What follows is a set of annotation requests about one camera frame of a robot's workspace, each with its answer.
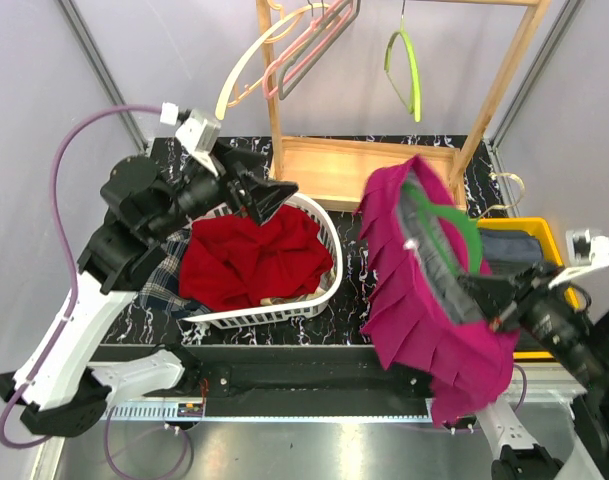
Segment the navy plaid skirt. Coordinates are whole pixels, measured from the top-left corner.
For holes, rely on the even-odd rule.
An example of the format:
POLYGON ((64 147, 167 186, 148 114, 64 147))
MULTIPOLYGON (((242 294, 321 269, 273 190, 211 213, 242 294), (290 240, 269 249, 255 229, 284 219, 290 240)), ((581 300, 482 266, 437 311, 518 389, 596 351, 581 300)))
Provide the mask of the navy plaid skirt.
POLYGON ((197 300, 179 295, 181 262, 188 249, 191 230, 182 229, 170 235, 162 245, 165 259, 154 269, 138 292, 136 303, 146 309, 162 312, 174 319, 184 319, 211 313, 197 300))

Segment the white plastic laundry basket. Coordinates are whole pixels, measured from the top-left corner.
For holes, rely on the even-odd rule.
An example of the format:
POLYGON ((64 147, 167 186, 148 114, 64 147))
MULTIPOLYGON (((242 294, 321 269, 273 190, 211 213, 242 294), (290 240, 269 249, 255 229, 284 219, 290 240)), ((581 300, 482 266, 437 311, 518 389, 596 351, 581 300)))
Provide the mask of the white plastic laundry basket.
MULTIPOLYGON (((283 206, 285 205, 304 211, 320 227, 318 239, 331 254, 333 259, 333 267, 331 270, 336 274, 336 280, 331 286, 328 287, 327 292, 314 300, 284 305, 260 305, 259 307, 254 308, 224 312, 215 312, 211 310, 211 313, 209 314, 185 318, 186 321, 191 323, 203 323, 219 329, 230 329, 276 323, 298 316, 312 318, 320 314, 326 308, 329 300, 338 290, 343 278, 344 255, 337 230, 325 209, 306 195, 296 193, 290 199, 288 199, 283 206)), ((216 218, 225 215, 233 214, 231 214, 229 208, 222 206, 209 212, 205 217, 199 220, 216 218)))

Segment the pastel floral skirt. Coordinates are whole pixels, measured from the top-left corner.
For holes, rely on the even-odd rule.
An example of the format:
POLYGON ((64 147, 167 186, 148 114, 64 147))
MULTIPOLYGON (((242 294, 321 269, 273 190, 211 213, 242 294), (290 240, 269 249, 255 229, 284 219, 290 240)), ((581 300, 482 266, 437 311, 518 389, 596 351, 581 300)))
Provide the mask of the pastel floral skirt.
POLYGON ((284 305, 284 304, 289 304, 289 303, 314 300, 314 299, 317 299, 317 298, 321 297, 322 295, 324 295, 327 292, 328 287, 331 286, 335 280, 336 280, 336 274, 332 270, 329 270, 328 272, 324 273, 320 277, 320 283, 313 293, 297 295, 297 296, 290 297, 290 298, 278 298, 278 297, 263 298, 260 300, 260 305, 261 306, 275 306, 275 305, 284 305))

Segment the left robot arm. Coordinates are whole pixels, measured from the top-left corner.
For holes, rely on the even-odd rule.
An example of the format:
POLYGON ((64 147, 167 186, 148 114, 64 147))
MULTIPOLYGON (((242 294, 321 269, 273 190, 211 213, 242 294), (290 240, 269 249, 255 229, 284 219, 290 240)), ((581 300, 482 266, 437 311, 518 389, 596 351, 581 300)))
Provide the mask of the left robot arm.
POLYGON ((109 367, 91 358, 119 313, 165 259, 173 233, 219 206, 267 223, 298 189, 291 181, 257 177, 262 156, 216 143, 207 169, 192 159, 171 182, 148 155, 133 155, 111 170, 100 194, 102 225, 72 258, 70 292, 47 334, 18 370, 0 374, 0 398, 20 406, 34 444, 72 438, 94 426, 110 408, 157 391, 187 396, 200 388, 201 364, 178 345, 109 367))

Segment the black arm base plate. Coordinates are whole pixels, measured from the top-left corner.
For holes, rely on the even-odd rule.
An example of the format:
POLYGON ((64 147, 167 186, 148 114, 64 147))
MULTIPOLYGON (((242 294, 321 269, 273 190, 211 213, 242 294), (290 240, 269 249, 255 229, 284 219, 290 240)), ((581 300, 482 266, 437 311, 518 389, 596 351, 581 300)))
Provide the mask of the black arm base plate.
POLYGON ((412 422, 430 420, 428 374, 383 369, 370 346, 189 348, 208 383, 209 421, 412 422))

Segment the cream plastic hanger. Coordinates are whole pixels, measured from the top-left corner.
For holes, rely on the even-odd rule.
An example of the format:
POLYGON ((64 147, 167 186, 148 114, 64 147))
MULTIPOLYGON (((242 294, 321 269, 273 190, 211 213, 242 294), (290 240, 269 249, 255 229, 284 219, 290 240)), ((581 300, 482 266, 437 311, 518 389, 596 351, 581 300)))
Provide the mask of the cream plastic hanger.
POLYGON ((313 37, 318 28, 322 26, 322 21, 330 18, 330 14, 335 10, 330 4, 322 2, 309 2, 305 6, 299 7, 291 12, 286 12, 284 6, 277 1, 257 1, 258 24, 260 36, 242 54, 228 74, 215 106, 215 117, 223 120, 230 107, 239 104, 252 92, 261 88, 266 100, 270 100, 277 95, 277 87, 270 87, 270 78, 277 73, 278 69, 291 60, 296 53, 300 53, 304 48, 304 43, 313 37), (288 36, 304 19, 306 14, 311 14, 312 19, 304 31, 291 42, 279 55, 274 55, 273 46, 288 36), (268 59, 265 61, 264 72, 259 79, 251 84, 246 84, 242 89, 239 88, 239 78, 243 70, 257 52, 266 48, 268 59))

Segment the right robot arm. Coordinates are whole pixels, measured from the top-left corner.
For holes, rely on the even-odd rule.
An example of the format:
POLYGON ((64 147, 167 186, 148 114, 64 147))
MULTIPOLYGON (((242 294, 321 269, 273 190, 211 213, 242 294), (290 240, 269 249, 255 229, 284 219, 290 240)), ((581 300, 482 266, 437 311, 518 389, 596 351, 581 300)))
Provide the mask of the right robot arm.
POLYGON ((494 479, 609 479, 609 311, 592 322, 565 294, 593 266, 538 264, 512 276, 463 275, 459 284, 494 333, 528 333, 555 362, 523 369, 535 376, 535 401, 571 413, 572 452, 554 458, 505 396, 477 412, 489 443, 494 479))

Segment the red dress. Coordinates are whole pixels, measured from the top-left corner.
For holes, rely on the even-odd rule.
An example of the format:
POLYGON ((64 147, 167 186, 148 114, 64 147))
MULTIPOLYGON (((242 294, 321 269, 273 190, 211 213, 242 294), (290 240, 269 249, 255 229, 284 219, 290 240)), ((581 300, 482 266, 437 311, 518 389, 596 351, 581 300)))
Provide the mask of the red dress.
POLYGON ((235 215, 196 221, 179 294, 224 312, 259 307, 263 298, 313 293, 333 267, 319 232, 307 213, 288 205, 262 226, 235 215))

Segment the magenta dress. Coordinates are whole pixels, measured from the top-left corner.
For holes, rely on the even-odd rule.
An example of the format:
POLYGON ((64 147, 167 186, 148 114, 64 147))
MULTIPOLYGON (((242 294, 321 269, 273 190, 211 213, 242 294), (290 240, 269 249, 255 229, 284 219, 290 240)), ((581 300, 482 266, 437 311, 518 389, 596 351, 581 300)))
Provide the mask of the magenta dress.
POLYGON ((375 170, 357 211, 376 275, 362 332, 381 365, 431 375, 437 426, 494 403, 512 379, 518 335, 492 332, 457 282, 491 272, 477 225, 419 155, 375 170))

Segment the yellow-green hanger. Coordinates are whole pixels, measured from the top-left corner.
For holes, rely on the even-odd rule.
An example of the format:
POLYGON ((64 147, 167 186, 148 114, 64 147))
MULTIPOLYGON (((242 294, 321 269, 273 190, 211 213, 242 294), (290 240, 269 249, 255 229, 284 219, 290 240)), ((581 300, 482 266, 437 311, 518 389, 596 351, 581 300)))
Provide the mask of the yellow-green hanger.
POLYGON ((384 72, 395 94, 404 106, 405 111, 416 123, 419 123, 422 120, 422 88, 414 45, 406 29, 405 11, 406 2, 403 1, 400 9, 399 27, 391 34, 386 45, 384 72), (409 86, 406 90, 402 89, 396 84, 392 75, 393 53, 397 43, 400 43, 403 46, 405 60, 408 67, 409 86))

